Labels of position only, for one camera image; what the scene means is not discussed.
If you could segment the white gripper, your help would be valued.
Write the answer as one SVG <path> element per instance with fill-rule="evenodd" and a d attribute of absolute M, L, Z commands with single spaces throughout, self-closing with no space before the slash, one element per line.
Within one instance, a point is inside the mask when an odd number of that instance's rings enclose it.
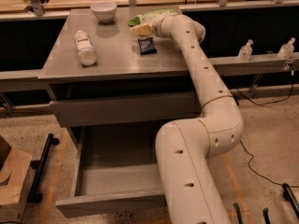
<path fill-rule="evenodd" d="M 132 27 L 130 31 L 133 35 L 150 36 L 154 33 L 159 37 L 169 38 L 171 36 L 171 22 L 173 19 L 173 15 L 160 15 L 153 20 L 152 26 L 150 23 L 142 23 Z"/>

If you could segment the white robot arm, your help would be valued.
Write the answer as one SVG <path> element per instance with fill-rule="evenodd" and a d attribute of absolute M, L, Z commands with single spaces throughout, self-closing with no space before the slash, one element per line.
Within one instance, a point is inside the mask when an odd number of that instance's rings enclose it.
<path fill-rule="evenodd" d="M 231 224 L 206 164 L 234 148 L 244 122 L 236 101 L 200 47 L 206 30 L 185 15 L 149 15 L 135 35 L 174 40 L 182 52 L 201 106 L 194 119 L 177 119 L 156 135 L 156 158 L 172 224 Z"/>

